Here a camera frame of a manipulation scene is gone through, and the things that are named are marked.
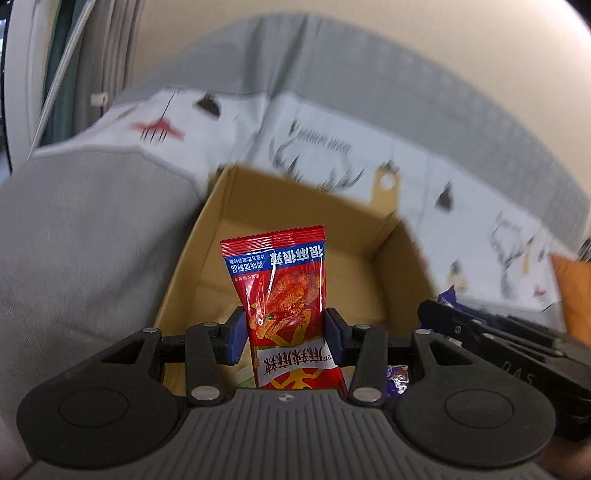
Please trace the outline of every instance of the red snack packet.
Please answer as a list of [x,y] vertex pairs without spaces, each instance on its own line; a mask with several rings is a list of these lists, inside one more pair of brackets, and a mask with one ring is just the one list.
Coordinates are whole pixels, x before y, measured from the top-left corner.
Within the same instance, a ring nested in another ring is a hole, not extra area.
[[222,240],[220,246],[248,317],[256,386],[345,393],[324,340],[324,228]]

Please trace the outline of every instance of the white rod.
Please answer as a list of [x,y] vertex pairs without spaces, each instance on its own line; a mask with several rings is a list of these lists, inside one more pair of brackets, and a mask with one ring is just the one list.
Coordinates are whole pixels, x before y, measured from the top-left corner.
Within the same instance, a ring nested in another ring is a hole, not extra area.
[[45,131],[45,127],[47,126],[47,121],[49,120],[49,115],[51,113],[51,109],[53,109],[53,105],[56,102],[57,92],[60,90],[61,83],[64,80],[66,75],[66,70],[68,65],[70,64],[70,60],[72,59],[72,55],[74,55],[74,51],[78,42],[80,41],[82,34],[84,33],[84,28],[86,23],[88,22],[88,18],[92,13],[92,9],[95,7],[96,0],[86,0],[86,4],[82,9],[82,13],[80,17],[76,21],[76,25],[74,26],[74,30],[68,42],[66,43],[66,48],[64,49],[64,53],[60,58],[60,64],[57,66],[56,74],[51,81],[51,87],[49,88],[49,92],[47,94],[47,99],[43,104],[43,109],[41,110],[41,116],[39,118],[39,124],[37,125],[37,131],[35,132],[35,136],[33,137],[33,143],[31,144],[31,149],[29,150],[29,154],[27,155],[27,160],[31,158],[33,152],[39,146],[39,142],[41,141],[41,137],[43,136],[43,132]]

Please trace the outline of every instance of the gray ribbed panel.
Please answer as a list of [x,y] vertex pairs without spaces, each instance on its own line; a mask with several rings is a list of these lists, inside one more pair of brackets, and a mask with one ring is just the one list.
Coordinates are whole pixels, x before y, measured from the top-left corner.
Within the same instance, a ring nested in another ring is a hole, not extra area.
[[161,450],[107,471],[34,465],[24,480],[549,480],[536,465],[471,472],[420,455],[381,411],[353,407],[336,391],[239,389],[229,403],[193,410]]
[[117,102],[170,85],[271,97],[294,90],[450,158],[580,246],[589,199],[537,139],[438,64],[359,28],[300,14],[243,21],[200,39]]

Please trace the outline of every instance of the cardboard box wall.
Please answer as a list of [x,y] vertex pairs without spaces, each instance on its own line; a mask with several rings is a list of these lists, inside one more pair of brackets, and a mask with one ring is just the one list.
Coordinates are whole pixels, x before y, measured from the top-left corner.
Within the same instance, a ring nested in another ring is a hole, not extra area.
[[[433,297],[402,222],[289,180],[242,166],[223,171],[181,254],[155,326],[180,335],[196,323],[224,323],[240,304],[220,240],[311,225],[326,231],[326,305],[351,325],[408,336],[420,302]],[[250,366],[222,368],[230,385]],[[184,394],[184,365],[167,365],[165,385]]]

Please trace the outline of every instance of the person's hand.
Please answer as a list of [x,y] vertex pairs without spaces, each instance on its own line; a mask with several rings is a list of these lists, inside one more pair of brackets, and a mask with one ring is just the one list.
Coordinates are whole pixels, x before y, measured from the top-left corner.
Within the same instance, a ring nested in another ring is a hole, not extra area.
[[560,480],[591,479],[591,444],[554,437],[539,464]]

